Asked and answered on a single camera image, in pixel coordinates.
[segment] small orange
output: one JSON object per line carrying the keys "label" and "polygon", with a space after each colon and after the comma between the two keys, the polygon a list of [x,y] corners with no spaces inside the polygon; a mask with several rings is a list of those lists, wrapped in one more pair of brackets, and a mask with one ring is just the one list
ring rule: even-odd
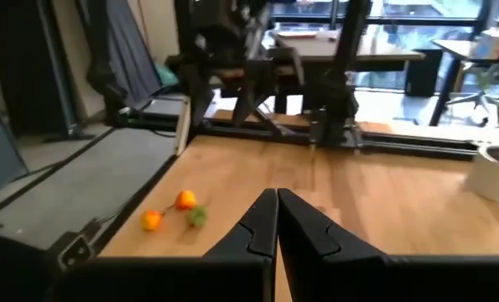
{"label": "small orange", "polygon": [[145,231],[156,231],[162,222],[162,215],[158,211],[148,210],[141,216],[141,225]]}
{"label": "small orange", "polygon": [[183,190],[176,196],[174,203],[178,210],[191,210],[197,206],[197,198],[190,190]]}

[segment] office chair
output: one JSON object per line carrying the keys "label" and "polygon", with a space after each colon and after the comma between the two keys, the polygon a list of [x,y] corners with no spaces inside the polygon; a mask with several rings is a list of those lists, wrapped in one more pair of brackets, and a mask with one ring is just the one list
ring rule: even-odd
{"label": "office chair", "polygon": [[455,104],[463,104],[467,102],[474,102],[475,109],[480,106],[484,108],[487,113],[487,117],[482,119],[479,126],[484,127],[489,122],[489,116],[491,115],[491,110],[488,107],[489,104],[497,105],[499,101],[491,97],[490,89],[492,85],[499,84],[499,64],[490,66],[487,70],[480,65],[473,63],[466,63],[463,69],[464,72],[470,72],[475,75],[476,82],[480,87],[480,90],[470,96],[458,97],[452,101],[448,101],[446,106],[451,106]]}

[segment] black cable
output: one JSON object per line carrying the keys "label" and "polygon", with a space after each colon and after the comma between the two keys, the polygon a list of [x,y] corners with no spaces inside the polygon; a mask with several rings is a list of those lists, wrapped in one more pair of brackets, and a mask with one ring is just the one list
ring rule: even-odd
{"label": "black cable", "polygon": [[163,134],[163,133],[160,133],[158,131],[155,131],[155,130],[150,130],[151,133],[154,133],[162,138],[176,138],[176,135],[173,135],[173,134]]}
{"label": "black cable", "polygon": [[[119,216],[123,211],[124,209],[126,208],[126,206],[128,205],[129,202],[125,202],[122,204],[122,206],[119,206],[117,208],[116,211],[114,211],[111,215],[109,216],[105,216],[104,218],[102,219],[97,219],[96,220],[96,223],[100,224],[100,225],[104,225],[106,222],[109,222],[110,220],[112,219],[115,219],[117,218],[117,216]],[[168,206],[167,208],[165,208],[165,210],[161,213],[162,216],[164,216],[169,210],[173,209],[174,208],[174,205],[171,205],[171,206]]]}

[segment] floor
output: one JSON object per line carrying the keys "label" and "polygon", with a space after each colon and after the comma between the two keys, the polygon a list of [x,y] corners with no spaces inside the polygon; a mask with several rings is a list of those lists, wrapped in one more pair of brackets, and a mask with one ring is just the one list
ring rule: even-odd
{"label": "floor", "polygon": [[[421,124],[428,123],[435,105],[435,98],[411,98],[396,93],[373,93],[358,91],[356,98],[360,102],[357,120],[360,122],[389,122],[394,120],[417,119]],[[233,99],[221,99],[219,93],[213,102],[208,114],[218,109],[232,109]],[[301,108],[301,97],[291,96],[288,99],[288,114],[297,114]],[[180,110],[177,101],[158,102],[153,111],[177,114]],[[262,105],[264,111],[273,110],[273,99]],[[446,113],[442,123],[464,124],[472,112],[472,105],[456,106]],[[108,130],[101,124],[91,125],[87,133],[101,135]],[[45,226],[54,223],[54,219],[65,227],[80,228],[86,219],[93,216],[105,216],[116,210],[127,200],[130,191],[139,188],[151,177],[151,173],[159,169],[161,164],[172,154],[173,139],[160,138],[143,130],[125,130],[127,134],[120,135],[117,141],[107,141],[97,151],[90,152],[91,157],[80,159],[65,170],[65,177],[50,177],[40,189],[35,188],[21,200],[13,203],[15,211],[4,211],[1,219],[9,222],[14,231],[28,233],[20,226],[27,221],[36,221],[29,225],[29,232],[35,236],[49,233],[44,236],[43,242],[52,240],[54,231]],[[78,149],[85,146],[87,141],[42,143],[39,138],[20,139],[20,152],[31,171],[41,169],[46,165],[66,159]],[[17,180],[0,190],[0,202],[5,200],[25,185],[39,177],[34,174]]]}

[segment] window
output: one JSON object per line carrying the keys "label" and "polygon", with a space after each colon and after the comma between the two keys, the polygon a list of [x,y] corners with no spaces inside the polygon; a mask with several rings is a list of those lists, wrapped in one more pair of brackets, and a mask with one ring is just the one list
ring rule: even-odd
{"label": "window", "polygon": [[[370,25],[375,30],[373,33],[378,43],[394,44],[401,49],[437,49],[432,44],[434,39],[468,39],[470,28],[449,26],[385,26]],[[443,86],[446,71],[450,67],[452,59],[448,54],[443,56],[438,73],[436,91]],[[360,72],[356,78],[356,84],[362,87],[385,88],[403,90],[406,82],[406,71],[392,72]]]}
{"label": "window", "polygon": [[332,0],[298,0],[296,3],[275,3],[273,13],[275,15],[331,15]]}
{"label": "window", "polygon": [[[281,30],[319,30],[340,27],[348,0],[298,0],[274,4],[274,16]],[[433,49],[433,39],[468,39],[481,11],[483,0],[372,0],[367,18],[378,43],[403,49]],[[333,11],[338,18],[331,18]],[[440,90],[451,58],[444,55],[436,90]],[[362,72],[358,86],[403,90],[405,71]]]}

